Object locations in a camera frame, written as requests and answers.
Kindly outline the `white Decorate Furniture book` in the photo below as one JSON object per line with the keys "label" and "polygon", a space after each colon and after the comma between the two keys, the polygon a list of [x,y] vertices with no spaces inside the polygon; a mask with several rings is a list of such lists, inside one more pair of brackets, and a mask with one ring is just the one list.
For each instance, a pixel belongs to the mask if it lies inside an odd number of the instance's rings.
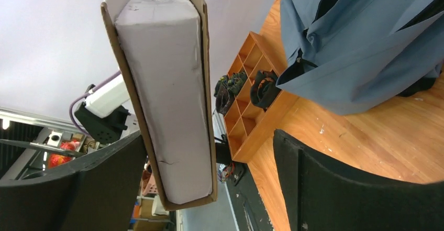
{"label": "white Decorate Furniture book", "polygon": [[104,0],[101,12],[163,206],[216,201],[205,0]]}

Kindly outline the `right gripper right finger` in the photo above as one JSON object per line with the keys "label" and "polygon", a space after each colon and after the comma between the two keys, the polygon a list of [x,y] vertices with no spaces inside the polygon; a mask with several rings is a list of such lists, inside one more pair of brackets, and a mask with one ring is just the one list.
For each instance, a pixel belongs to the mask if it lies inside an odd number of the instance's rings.
{"label": "right gripper right finger", "polygon": [[274,157],[291,230],[443,230],[443,182],[369,173],[283,130]]}

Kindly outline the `blue student backpack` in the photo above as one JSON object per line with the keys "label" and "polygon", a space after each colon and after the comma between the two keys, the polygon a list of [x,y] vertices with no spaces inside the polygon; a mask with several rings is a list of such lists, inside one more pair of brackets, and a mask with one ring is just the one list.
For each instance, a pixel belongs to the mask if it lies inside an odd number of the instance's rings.
{"label": "blue student backpack", "polygon": [[281,0],[280,16],[277,86],[335,114],[428,90],[442,73],[443,0]]}

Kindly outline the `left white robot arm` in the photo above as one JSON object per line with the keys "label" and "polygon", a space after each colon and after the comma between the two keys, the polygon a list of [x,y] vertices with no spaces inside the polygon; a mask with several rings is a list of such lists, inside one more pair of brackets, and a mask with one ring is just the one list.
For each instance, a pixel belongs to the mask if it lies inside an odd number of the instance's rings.
{"label": "left white robot arm", "polygon": [[81,133],[102,144],[112,144],[128,129],[131,112],[123,106],[127,101],[129,94],[118,71],[99,85],[90,85],[71,103],[69,116]]}

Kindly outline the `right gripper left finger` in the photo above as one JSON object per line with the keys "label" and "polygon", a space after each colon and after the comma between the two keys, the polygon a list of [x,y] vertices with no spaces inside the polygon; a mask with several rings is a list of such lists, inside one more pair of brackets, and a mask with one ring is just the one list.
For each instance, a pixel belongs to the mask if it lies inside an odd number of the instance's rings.
{"label": "right gripper left finger", "polygon": [[146,157],[135,132],[27,179],[1,181],[1,230],[127,230]]}

